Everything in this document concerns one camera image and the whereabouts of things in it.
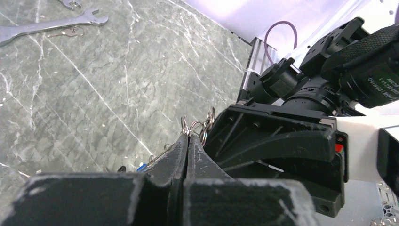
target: metal key ring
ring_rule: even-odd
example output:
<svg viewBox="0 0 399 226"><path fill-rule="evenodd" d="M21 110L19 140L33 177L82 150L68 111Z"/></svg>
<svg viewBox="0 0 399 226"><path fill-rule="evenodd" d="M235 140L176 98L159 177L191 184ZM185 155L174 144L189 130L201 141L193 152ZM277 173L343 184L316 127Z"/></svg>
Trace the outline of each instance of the metal key ring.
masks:
<svg viewBox="0 0 399 226"><path fill-rule="evenodd" d="M180 123L182 125L182 134L190 134L190 130L188 129L187 121L186 121L186 116L182 116L180 118Z"/></svg>
<svg viewBox="0 0 399 226"><path fill-rule="evenodd" d="M213 121L215 121L215 108L211 107L208 111L207 114L207 121L211 121L213 123Z"/></svg>
<svg viewBox="0 0 399 226"><path fill-rule="evenodd" d="M74 33L77 33L79 30L81 30L82 31L82 33L81 34L79 34L79 36L82 36L82 35L84 35L85 34L85 29L83 29L82 27L80 27L80 26L74 26L73 28L72 28L72 32L74 32Z"/></svg>
<svg viewBox="0 0 399 226"><path fill-rule="evenodd" d="M197 133L195 133L195 134L198 135L198 138L199 138L199 140L201 142L201 145L204 146L205 142L207 140L207 127L205 126L205 123L204 122L200 122L200 121L194 121L193 123L191 123L189 131L190 131L190 133L194 132L194 130L192 130L192 129L194 129L194 126L197 125L197 124L201 125L202 130L201 130L200 134L202 133L203 135L201 137L201 135L199 135Z"/></svg>

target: wrench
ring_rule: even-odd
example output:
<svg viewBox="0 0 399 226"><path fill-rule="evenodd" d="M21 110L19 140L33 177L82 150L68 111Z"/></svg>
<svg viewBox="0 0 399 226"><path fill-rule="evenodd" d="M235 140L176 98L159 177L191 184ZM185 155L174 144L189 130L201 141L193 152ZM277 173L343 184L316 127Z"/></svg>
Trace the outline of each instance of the wrench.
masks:
<svg viewBox="0 0 399 226"><path fill-rule="evenodd" d="M82 2L80 0L58 0L60 1L67 9L75 10L75 7L81 7Z"/></svg>
<svg viewBox="0 0 399 226"><path fill-rule="evenodd" d="M100 10L96 8L89 8L82 15L73 18L66 18L66 19L20 25L20 26L10 26L10 27L0 26L0 47L9 44L14 38L21 35L34 34L34 33L45 32L64 27L84 25L84 24L103 26L108 22L109 17L103 16L101 18L98 18L93 16L99 11Z"/></svg>

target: marble floor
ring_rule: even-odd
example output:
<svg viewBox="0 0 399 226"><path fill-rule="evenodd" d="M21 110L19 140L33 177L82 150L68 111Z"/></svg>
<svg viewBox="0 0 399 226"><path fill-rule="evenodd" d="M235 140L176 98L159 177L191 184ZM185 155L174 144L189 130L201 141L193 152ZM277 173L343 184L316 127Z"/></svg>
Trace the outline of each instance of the marble floor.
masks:
<svg viewBox="0 0 399 226"><path fill-rule="evenodd" d="M40 172L135 170L238 94L250 46L179 0L2 0L0 25L99 8L79 37L22 36L0 47L0 217Z"/></svg>

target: white vein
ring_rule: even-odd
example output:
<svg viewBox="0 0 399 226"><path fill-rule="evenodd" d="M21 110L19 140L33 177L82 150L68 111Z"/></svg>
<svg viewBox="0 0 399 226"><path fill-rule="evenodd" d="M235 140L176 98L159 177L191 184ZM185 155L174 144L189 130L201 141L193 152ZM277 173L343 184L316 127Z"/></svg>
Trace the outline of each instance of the white vein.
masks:
<svg viewBox="0 0 399 226"><path fill-rule="evenodd" d="M8 93L19 105L27 112L30 114L30 111L13 95L11 92L11 86L12 86L12 78L10 77L9 81L7 80L6 76L0 72L1 76L3 77L4 84L6 85L6 93Z"/></svg>
<svg viewBox="0 0 399 226"><path fill-rule="evenodd" d="M38 20L37 17L39 17L39 10L38 10L38 12L36 14L36 20ZM35 125L35 123L33 121L33 101L35 99L35 96L37 95L37 92L39 90L39 86L42 84L42 79L43 79L43 77L41 76L41 65L40 65L41 61L44 59L43 38L44 38L44 35L42 35L41 40L40 40L40 45L39 45L39 47L40 47L40 57L38 59L38 69L36 71L38 79L37 79L36 83L33 86L32 101L31 101L31 106L29 107L29 109L31 110L31 112L30 112L31 113L31 119L29 121L29 125L30 125L30 127L32 128L33 131L35 131L35 129L36 129L36 125Z"/></svg>
<svg viewBox="0 0 399 226"><path fill-rule="evenodd" d="M202 37L203 40L207 41L220 55L222 55L225 58L225 62L230 64L230 66L233 66L235 68L237 68L240 72L244 72L241 68L237 67L237 65L235 65L229 58L226 57L225 54L221 53L211 42L210 37L208 37L208 39Z"/></svg>
<svg viewBox="0 0 399 226"><path fill-rule="evenodd" d="M137 108L136 108L136 126L137 126L137 130L140 130L138 128L138 110L137 110Z"/></svg>
<svg viewBox="0 0 399 226"><path fill-rule="evenodd" d="M180 88L182 88L182 89L185 89L185 90L189 91L190 93L192 93L192 94L194 94L194 95L196 95L196 96L198 96L198 97L200 97L200 98L202 98L202 99L206 99L205 97L199 95L198 93L194 93L193 91L191 91L191 90L187 89L186 87L183 87L183 86L181 86L181 85L175 83L174 81L172 82L172 84L177 85L178 87L180 87Z"/></svg>
<svg viewBox="0 0 399 226"><path fill-rule="evenodd" d="M91 82L87 79L87 77L82 73L82 71L79 70L79 68L75 65L75 63L68 58L63 51L60 50L60 48L52 43L49 39L47 39L68 61L69 63L72 64L72 66L76 69L76 71L82 76L82 78L89 84L89 86L93 89L93 91L98 95L98 97L101 99L101 101L105 104L105 106L108 108L108 110L111 111L113 115L122 123L122 125L129 131L129 133L143 146L149 154L152 154L151 151L148 149L148 147L129 129L129 127L126 125L126 123L110 108L108 103L104 100L104 98L100 95L100 93L97 91L97 89L94 88L94 86L91 84Z"/></svg>
<svg viewBox="0 0 399 226"><path fill-rule="evenodd" d="M40 17L40 15L39 15L39 11L40 11L40 0L38 0L38 4L37 4L36 8L37 8L37 10L36 10L36 19L35 19L35 22L38 23L38 22L39 22L39 17Z"/></svg>
<svg viewBox="0 0 399 226"><path fill-rule="evenodd" d="M30 178L31 176L29 176L29 175L27 175L27 174L25 174L25 173L23 173L23 172L21 172L21 171L19 171L19 170L16 170L16 169L14 169L14 168L12 168L12 167L10 167L10 166L8 166L8 165L5 165L5 164L3 164L3 163L1 163L0 162L0 166L3 166L3 167L6 167L6 168L10 168L10 169L12 169L12 170L15 170L15 171L17 171L19 174L21 174L21 175L23 175L23 176L25 176L25 177L27 177L27 178Z"/></svg>
<svg viewBox="0 0 399 226"><path fill-rule="evenodd" d="M94 164L95 164L96 166L98 166L100 169L102 169L102 167L101 167L100 165L98 165L97 162L96 162L96 161L93 159L93 157L90 155L90 152L86 149L86 147L83 146L81 140L79 140L79 139L72 133L72 131L71 131L71 129L69 128L68 124L67 124L64 120L62 120L61 116L60 116L52 107L49 108L49 107L47 107L47 105L45 105L45 104L44 104L44 106L45 106L50 112L53 112L53 113L56 114L56 116L59 118L59 120L66 126L66 129L69 131L69 134L72 135L72 136L77 140L79 146L82 147L83 150L85 150L86 154L89 156L89 158L90 158L91 160L93 160ZM41 118L43 119L43 121L47 124L47 122L44 120L43 116L42 116L40 113L38 113L38 114L41 116ZM61 153L61 155L67 160L67 157L66 157L64 154Z"/></svg>
<svg viewBox="0 0 399 226"><path fill-rule="evenodd" d="M44 123L50 128L50 126L49 126L49 124L44 120L44 118L43 118L43 116L39 113L39 116L43 119L43 121L44 121ZM66 155L63 153L63 152L61 152L61 150L59 149L59 148L57 148L57 147L55 147L55 149L65 158L65 162L66 162L66 164L73 170L73 171L75 171L76 172L76 169L72 166L72 163L69 161L69 159L66 157Z"/></svg>
<svg viewBox="0 0 399 226"><path fill-rule="evenodd" d="M179 51L180 55L182 56L181 59L183 59L194 71L195 71L195 75L197 76L197 79L202 83L202 85L204 85L207 89L208 86L205 85L205 83L201 80L200 75L198 74L197 70L187 61L186 57L183 55L183 53L180 50Z"/></svg>
<svg viewBox="0 0 399 226"><path fill-rule="evenodd" d="M229 40L227 40L227 44L229 45L229 47L230 47L230 50L231 50L231 54L233 55L233 57L234 57L234 60L236 61L236 63L237 63L237 65L239 65L240 66L240 68L242 69L243 68L243 66L242 66L242 64L241 64L241 62L236 58L236 55L234 55L234 51L233 51L233 48L231 47L231 44L230 44L230 41Z"/></svg>
<svg viewBox="0 0 399 226"><path fill-rule="evenodd" d="M20 9L20 7L21 7L21 2L20 3L18 3L18 8L16 9L16 16L15 16L15 18L19 18L19 9Z"/></svg>
<svg viewBox="0 0 399 226"><path fill-rule="evenodd" d="M147 21L148 21L148 22L150 22L150 23L152 23L152 24L155 24L155 25L157 25L157 26L160 26L160 27L166 28L167 30L170 30L170 31L172 31L172 32L173 32L173 33L175 33L176 35L179 35L179 32L177 32L177 31L175 31L175 30L171 29L170 27L166 27L165 25L162 25L162 24L156 23L156 22L154 22L154 21L152 21L152 20L147 20Z"/></svg>
<svg viewBox="0 0 399 226"><path fill-rule="evenodd" d="M130 11L133 12L133 6L130 3L130 1L128 0L128 5L130 7ZM128 64L128 54L130 51L130 43L132 42L130 40L131 35L133 34L133 25L135 24L135 18L132 15L132 22L130 23L130 31L129 31L129 35L128 35L128 47L126 48L126 52L125 52L125 65L123 66L125 69L125 83L126 83L126 97L128 98L128 104L130 104L130 98L129 98L129 80L128 80L128 69L126 67L126 65Z"/></svg>
<svg viewBox="0 0 399 226"><path fill-rule="evenodd" d="M194 18L194 20L195 20L204 30L206 30L206 28L201 24L201 21L197 18L197 16L196 16L194 13L188 11L187 9L185 9L184 7L182 7L182 6L180 6L180 5L177 5L176 3L172 2L171 0L167 0L167 1L170 2L170 3L172 3L173 5L175 5L175 6L179 7L179 8L181 8L182 10L186 11L186 12L188 13L188 15L191 15L191 16Z"/></svg>
<svg viewBox="0 0 399 226"><path fill-rule="evenodd" d="M14 25L18 25L16 23L14 23L10 18L8 18L7 16L5 16L4 14L2 14L0 12L0 15L2 15L3 17L5 17L6 19L8 19L10 22L12 22ZM29 38L32 39L38 46L40 46L40 44L32 37L29 35ZM65 53L60 50L60 48L54 44L52 41L50 41L48 38L46 38L47 41L49 41L68 61L70 64L72 64L72 66L76 69L76 71L82 76L82 78L89 84L89 86L94 90L94 92L98 95L98 97L102 100L102 102L105 104L105 106L111 111L112 114L114 114L118 120L122 123L122 125L129 131L129 133L139 142L139 144L141 144L141 146L144 147L144 149L147 150L147 152L149 154L152 154L152 152L148 149L148 147L129 129L129 127L126 125L125 122L123 122L123 120L109 107L108 103L104 100L104 98L100 95L100 93L98 93L97 89L94 88L94 86L91 84L91 82L87 79L87 77L78 69L78 67L75 65L75 63L68 58Z"/></svg>
<svg viewBox="0 0 399 226"><path fill-rule="evenodd" d="M183 17L180 17L180 19L182 20L183 24L186 25L186 23L183 20ZM187 39L187 41L188 41L189 45L191 46L192 50L194 51L195 55L197 55L197 57L199 57L197 51L195 50L194 46L191 43L191 41L192 41L192 36L190 34L191 28L189 27L189 29L187 29L187 28L184 27L184 29L186 30L186 33L184 33L183 36Z"/></svg>
<svg viewBox="0 0 399 226"><path fill-rule="evenodd" d="M215 94L216 94L216 96L218 96L218 97L223 101L223 103L224 103L225 105L227 104L226 101L224 101L222 95L220 95L220 94L217 93L217 92L215 92Z"/></svg>
<svg viewBox="0 0 399 226"><path fill-rule="evenodd" d="M163 116L165 116L170 122L173 122L169 117L167 117L167 116L165 115L165 113L163 113L162 111L161 111L161 113L162 113Z"/></svg>

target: purple cable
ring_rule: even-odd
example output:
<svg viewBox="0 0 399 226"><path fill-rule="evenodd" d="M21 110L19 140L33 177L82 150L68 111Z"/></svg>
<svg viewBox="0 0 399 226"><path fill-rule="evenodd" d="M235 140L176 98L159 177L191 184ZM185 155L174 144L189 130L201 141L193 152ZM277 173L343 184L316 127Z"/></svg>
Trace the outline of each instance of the purple cable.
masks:
<svg viewBox="0 0 399 226"><path fill-rule="evenodd" d="M271 59L271 57L270 57L270 54L269 54L269 51L267 51L267 36L269 36L269 33L270 33L270 31L273 29L273 27L275 27L275 26L277 26L277 25L279 25L279 24L287 24L287 25L289 25L291 28L292 28L292 30L294 31L294 49L296 48L296 45L298 44L298 33L296 32L296 28L295 28L295 26L291 23L291 22L288 22L288 21L278 21L277 23L275 23L275 24L273 24L268 30L267 30L267 32L266 32L266 35L265 35L265 37L264 37L264 51L265 51L265 53L266 53L266 56L267 56L267 58L269 59L269 61L270 61L270 63L274 63L273 62L273 60Z"/></svg>
<svg viewBox="0 0 399 226"><path fill-rule="evenodd" d="M396 9L396 16L395 16L395 23L399 23L399 5L398 8Z"/></svg>

